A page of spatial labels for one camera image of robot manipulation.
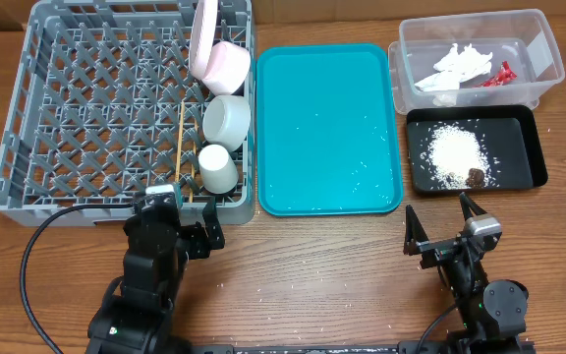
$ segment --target crumpled paper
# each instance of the crumpled paper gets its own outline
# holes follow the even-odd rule
[[[433,65],[433,69],[439,73],[420,80],[415,86],[423,91],[459,89],[460,83],[479,75],[490,74],[490,59],[492,52],[480,54],[469,44],[464,47],[462,53],[458,53],[458,44],[453,43],[449,53]],[[457,99],[456,93],[440,93],[435,96],[433,104],[451,107],[456,105]]]

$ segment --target plastic tray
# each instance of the plastic tray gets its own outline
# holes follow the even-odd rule
[[[129,202],[178,173],[181,221],[202,221],[210,196],[196,155],[206,144],[201,119],[213,95],[187,70],[196,3],[53,0],[33,7],[0,148],[0,211],[35,226],[62,207]],[[225,0],[219,9],[215,41],[241,45],[254,58],[251,1]],[[253,121],[254,89],[251,68],[244,97]],[[184,148],[177,166],[181,100]],[[245,223],[254,215],[254,139],[251,124],[232,155],[243,178],[217,205],[222,223]],[[89,209],[55,224],[130,216],[127,209]]]
[[[436,108],[437,94],[456,96],[456,106],[524,104],[534,109],[538,98],[565,78],[556,39],[540,10],[501,11],[411,19],[401,23],[399,42],[389,48],[390,78],[397,112]],[[492,52],[491,74],[462,83],[456,90],[424,92],[414,83],[436,73],[433,64],[458,43]],[[517,79],[503,87],[474,88],[507,61]]]
[[[426,154],[422,153],[427,153],[436,127],[453,124],[475,133],[481,147],[486,148],[490,166],[487,173],[494,180],[478,190],[531,189],[547,182],[547,168],[540,149],[535,116],[528,107],[415,109],[408,113],[407,132],[412,180],[417,192],[450,191],[442,189],[436,180],[431,179],[433,166],[425,161]]]
[[[356,69],[344,71],[350,67]],[[265,210],[277,216],[369,213],[401,203],[382,49],[269,49],[258,60],[257,75],[258,195]]]

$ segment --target wood grain surface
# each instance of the wood grain surface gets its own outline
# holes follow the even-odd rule
[[[566,17],[550,17],[566,69]],[[264,26],[258,50],[282,45],[371,42],[388,48],[399,22]],[[0,32],[0,142],[24,35]],[[353,68],[343,76],[355,79]],[[351,91],[352,101],[364,99]],[[540,353],[566,353],[566,79],[535,111],[549,181],[523,192],[474,194],[501,220],[499,247],[483,260],[489,279],[530,289],[528,332]],[[435,270],[402,254],[405,205],[434,240],[463,226],[456,196],[423,198],[410,183],[404,117],[397,117],[405,199],[383,215],[275,218],[225,227],[227,246],[189,263],[174,333],[195,344],[381,344],[418,338],[450,303]],[[0,213],[0,353],[48,353],[21,306],[18,276],[32,228]],[[51,228],[36,243],[28,294],[66,353],[84,353],[86,328],[108,282],[121,274],[120,225]],[[432,335],[457,329],[456,314]]]

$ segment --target plastic rack grid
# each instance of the plastic rack grid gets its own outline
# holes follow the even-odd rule
[[[125,203],[146,186],[181,183],[183,222],[201,221],[210,195],[197,153],[211,99],[187,70],[197,0],[41,1],[24,51],[0,148],[0,210],[36,226],[62,207]],[[255,58],[250,0],[220,2],[215,41]],[[255,121],[254,67],[244,84]],[[180,102],[183,149],[177,165]],[[254,124],[231,155],[241,181],[218,200],[221,223],[245,223],[254,207]],[[125,219],[128,209],[73,212],[56,225]]]

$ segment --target white cup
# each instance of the white cup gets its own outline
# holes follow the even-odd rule
[[[223,146],[210,145],[203,148],[198,156],[198,164],[202,184],[207,191],[224,194],[237,186],[237,167]]]
[[[216,96],[204,111],[204,137],[229,152],[242,145],[251,125],[251,107],[245,98],[233,95]]]

